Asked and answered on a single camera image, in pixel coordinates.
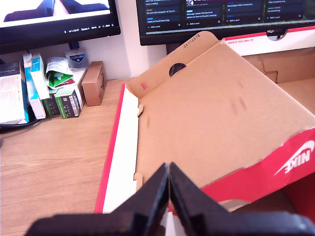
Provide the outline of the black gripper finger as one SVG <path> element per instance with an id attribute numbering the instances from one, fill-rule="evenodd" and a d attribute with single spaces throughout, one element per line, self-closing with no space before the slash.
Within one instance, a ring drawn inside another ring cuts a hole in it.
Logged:
<path id="1" fill-rule="evenodd" d="M 169 201 L 169 170 L 162 164 L 147 182 L 110 214 L 88 216 L 83 236 L 154 236 Z"/>
<path id="2" fill-rule="evenodd" d="M 228 212 L 200 190 L 174 163 L 169 166 L 170 199 L 188 236 L 257 236 L 245 216 Z"/>

